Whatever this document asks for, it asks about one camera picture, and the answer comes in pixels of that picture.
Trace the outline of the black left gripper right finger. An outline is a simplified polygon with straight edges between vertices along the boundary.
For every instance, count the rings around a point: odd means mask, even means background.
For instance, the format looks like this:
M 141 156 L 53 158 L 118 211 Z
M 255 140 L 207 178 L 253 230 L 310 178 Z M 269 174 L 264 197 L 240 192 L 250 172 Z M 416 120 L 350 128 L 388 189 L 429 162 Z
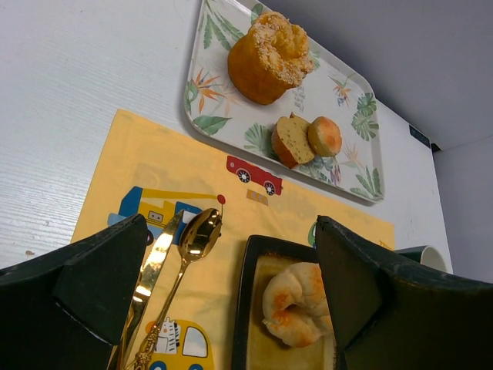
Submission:
M 492 286 L 419 264 L 330 217 L 316 252 L 339 369 L 490 369 Z

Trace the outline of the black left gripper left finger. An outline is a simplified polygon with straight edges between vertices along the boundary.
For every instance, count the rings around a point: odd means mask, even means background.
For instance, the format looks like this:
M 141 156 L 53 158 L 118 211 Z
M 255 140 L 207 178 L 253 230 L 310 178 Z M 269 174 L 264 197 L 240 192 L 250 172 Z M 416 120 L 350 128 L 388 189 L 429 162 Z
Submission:
M 144 217 L 1 270 L 3 369 L 105 369 L 146 251 Z

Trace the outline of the twisted ring bread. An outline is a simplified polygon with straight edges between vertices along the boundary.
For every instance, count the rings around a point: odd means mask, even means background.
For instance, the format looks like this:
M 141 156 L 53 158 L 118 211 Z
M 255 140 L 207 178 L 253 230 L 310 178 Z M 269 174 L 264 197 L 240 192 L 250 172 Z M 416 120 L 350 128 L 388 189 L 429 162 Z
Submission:
M 295 348 L 334 334 L 318 264 L 295 263 L 270 280 L 263 293 L 263 324 L 269 333 Z

